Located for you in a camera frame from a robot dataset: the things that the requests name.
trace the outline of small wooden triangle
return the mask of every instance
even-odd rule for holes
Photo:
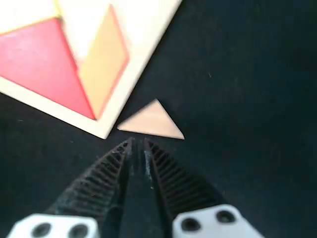
[[[157,99],[122,122],[117,128],[142,134],[185,139]]]

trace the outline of orange puzzle piece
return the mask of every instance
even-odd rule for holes
[[[0,35],[0,76],[94,119],[57,18]]]
[[[111,97],[128,60],[128,50],[110,5],[79,68],[81,82],[97,119]]]

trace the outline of red puzzle piece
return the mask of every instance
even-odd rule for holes
[[[94,119],[60,20],[0,35],[0,76]]]

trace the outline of dark table surface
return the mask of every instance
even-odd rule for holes
[[[268,238],[317,232],[316,12],[184,0],[116,123],[158,98],[186,140],[150,138]],[[144,137],[114,127],[101,140],[0,94],[0,236],[130,136]]]

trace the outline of screw hole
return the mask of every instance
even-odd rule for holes
[[[236,221],[236,218],[231,212],[224,210],[217,212],[216,217],[220,223],[233,223]]]
[[[194,218],[186,218],[182,221],[182,229],[185,232],[196,232],[200,228],[199,222]]]
[[[75,225],[68,233],[69,238],[84,238],[88,233],[88,227],[83,224]]]
[[[41,223],[32,230],[32,236],[35,238],[44,237],[50,232],[51,227],[50,223]]]

